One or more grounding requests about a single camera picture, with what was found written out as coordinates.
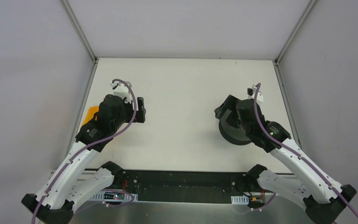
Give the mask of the black perforated cable spool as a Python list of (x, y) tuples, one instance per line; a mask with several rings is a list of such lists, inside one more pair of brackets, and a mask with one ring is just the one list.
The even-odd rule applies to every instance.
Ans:
[(230, 126), (223, 119), (219, 120), (219, 132), (221, 136), (233, 145), (244, 146), (252, 143), (240, 129)]

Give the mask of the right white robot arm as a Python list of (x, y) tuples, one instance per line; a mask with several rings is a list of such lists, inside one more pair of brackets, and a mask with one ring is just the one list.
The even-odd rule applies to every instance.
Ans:
[(316, 224), (335, 223), (356, 195), (351, 185), (340, 184), (319, 168), (282, 125), (266, 120), (253, 98), (240, 100), (229, 95), (214, 114), (227, 141), (241, 145), (224, 130), (223, 123), (248, 138), (248, 143), (254, 143), (275, 157), (299, 180), (296, 183), (278, 177), (265, 166), (256, 164), (246, 174), (246, 186), (251, 191), (262, 188), (279, 194), (302, 208)]

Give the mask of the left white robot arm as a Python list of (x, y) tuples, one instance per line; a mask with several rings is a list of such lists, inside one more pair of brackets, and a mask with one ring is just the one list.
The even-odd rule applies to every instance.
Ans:
[(48, 182), (36, 194), (25, 194), (22, 204), (36, 220), (44, 224), (67, 224), (89, 198), (106, 187), (123, 185), (123, 168), (112, 161), (101, 165), (97, 172), (79, 185), (75, 182), (87, 164), (114, 137), (132, 123), (145, 122), (144, 99), (134, 102), (130, 96), (108, 94), (98, 106), (89, 108), (69, 153)]

